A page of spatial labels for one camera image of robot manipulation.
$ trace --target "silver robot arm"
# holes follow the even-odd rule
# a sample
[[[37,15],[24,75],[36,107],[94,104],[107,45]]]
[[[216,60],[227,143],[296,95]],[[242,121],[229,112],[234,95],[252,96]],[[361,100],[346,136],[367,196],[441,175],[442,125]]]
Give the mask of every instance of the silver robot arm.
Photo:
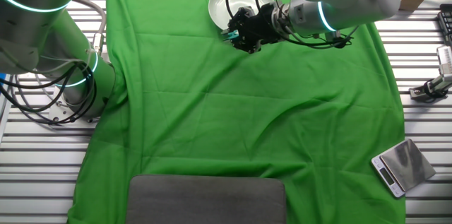
[[[76,69],[64,89],[64,100],[73,103],[74,112],[99,117],[114,85],[114,69],[96,51],[71,19],[67,4],[71,0],[0,0],[0,73],[42,73],[55,81],[73,63],[84,61],[93,72],[96,92],[86,85],[86,72]],[[61,87],[65,78],[56,84]],[[80,102],[93,102],[81,109]]]
[[[268,43],[294,42],[289,38],[291,35],[299,40],[295,33],[299,36],[326,33],[327,40],[336,41],[329,47],[341,48],[345,44],[339,45],[344,40],[340,38],[340,29],[389,18],[399,7],[400,0],[291,0],[288,4],[275,1],[263,5],[258,15],[251,8],[239,9],[228,32],[238,32],[231,42],[248,53],[257,52]]]

